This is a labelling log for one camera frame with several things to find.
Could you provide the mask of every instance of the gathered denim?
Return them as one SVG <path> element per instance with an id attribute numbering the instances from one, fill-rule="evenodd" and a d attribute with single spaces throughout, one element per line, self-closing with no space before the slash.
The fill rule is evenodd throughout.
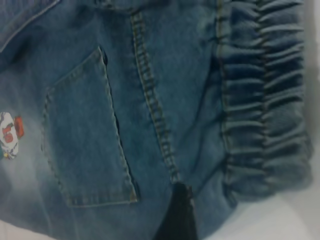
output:
<path id="1" fill-rule="evenodd" d="M 0 0 L 0 219 L 151 240 L 183 183 L 203 239 L 306 187 L 302 4 Z"/>

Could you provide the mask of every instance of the white surface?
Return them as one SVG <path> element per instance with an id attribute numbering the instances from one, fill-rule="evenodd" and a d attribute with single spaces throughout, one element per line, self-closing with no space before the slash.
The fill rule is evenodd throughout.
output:
<path id="1" fill-rule="evenodd" d="M 208 240 L 320 239 L 320 15 L 316 12 L 320 12 L 320 1 L 305 0 L 306 115 L 315 148 L 314 183 L 302 192 L 241 206 Z M 0 222 L 0 240 L 50 239 Z"/>

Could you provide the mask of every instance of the jeans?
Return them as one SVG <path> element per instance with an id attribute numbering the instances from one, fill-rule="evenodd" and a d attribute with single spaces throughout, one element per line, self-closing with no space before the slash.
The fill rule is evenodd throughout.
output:
<path id="1" fill-rule="evenodd" d="M 0 219 L 151 240 L 183 183 L 203 239 L 306 187 L 302 3 L 0 0 Z"/>

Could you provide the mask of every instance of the embroidered patch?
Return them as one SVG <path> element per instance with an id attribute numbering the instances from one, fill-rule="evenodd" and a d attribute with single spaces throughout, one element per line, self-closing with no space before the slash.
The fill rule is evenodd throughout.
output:
<path id="1" fill-rule="evenodd" d="M 19 141 L 24 127 L 20 116 L 13 119 L 8 112 L 0 112 L 0 145 L 6 159 L 15 159 L 19 151 Z"/>

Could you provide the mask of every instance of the back pocket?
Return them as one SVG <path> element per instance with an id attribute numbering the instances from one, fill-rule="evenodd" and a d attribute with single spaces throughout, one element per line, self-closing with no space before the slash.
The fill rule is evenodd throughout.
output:
<path id="1" fill-rule="evenodd" d="M 69 206 L 138 201 L 100 48 L 47 90 L 43 112 L 42 150 Z"/>

